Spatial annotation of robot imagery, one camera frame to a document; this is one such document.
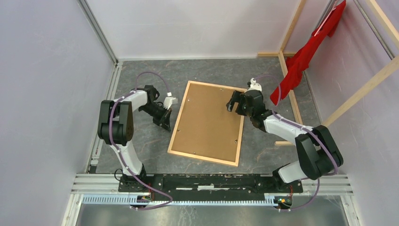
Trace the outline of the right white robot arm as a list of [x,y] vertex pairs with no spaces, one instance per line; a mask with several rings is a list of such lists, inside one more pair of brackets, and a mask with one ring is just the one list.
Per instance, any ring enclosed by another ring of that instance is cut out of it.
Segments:
[[226,104],[227,111],[231,112],[234,105],[237,106],[235,112],[247,116],[255,128],[283,138],[296,147],[298,160],[273,173],[271,184],[275,191],[286,191],[296,180],[317,180],[338,173],[343,157],[327,127],[298,124],[266,109],[263,95],[258,90],[235,90]]

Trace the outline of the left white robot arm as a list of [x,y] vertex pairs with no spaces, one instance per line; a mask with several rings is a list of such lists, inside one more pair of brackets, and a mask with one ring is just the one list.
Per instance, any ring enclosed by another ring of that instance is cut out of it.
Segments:
[[159,96],[154,86],[146,85],[118,99],[103,100],[100,104],[97,135],[116,153],[122,166],[121,179],[130,181],[130,186],[137,192],[147,188],[148,179],[133,145],[133,113],[147,113],[155,125],[170,132],[171,106],[177,102],[177,98],[167,92],[164,101],[159,102]]

